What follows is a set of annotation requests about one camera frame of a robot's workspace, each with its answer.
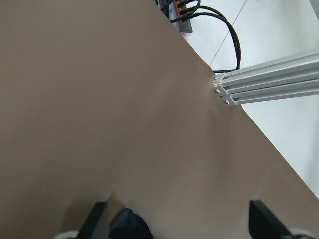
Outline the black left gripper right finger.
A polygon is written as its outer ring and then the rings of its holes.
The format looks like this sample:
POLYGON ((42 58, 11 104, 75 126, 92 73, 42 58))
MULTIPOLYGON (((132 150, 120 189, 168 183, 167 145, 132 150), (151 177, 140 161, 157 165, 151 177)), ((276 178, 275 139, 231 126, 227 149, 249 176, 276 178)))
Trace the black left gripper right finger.
POLYGON ((249 201, 249 234, 253 239, 293 239, 293 234, 261 200, 249 201))

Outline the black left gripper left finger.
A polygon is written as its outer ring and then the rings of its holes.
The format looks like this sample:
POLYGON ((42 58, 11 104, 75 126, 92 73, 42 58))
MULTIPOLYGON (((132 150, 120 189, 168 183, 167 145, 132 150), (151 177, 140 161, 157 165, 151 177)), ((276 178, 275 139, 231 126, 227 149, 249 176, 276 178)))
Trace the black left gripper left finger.
POLYGON ((94 205, 76 238, 107 238, 107 202, 97 202, 94 205))

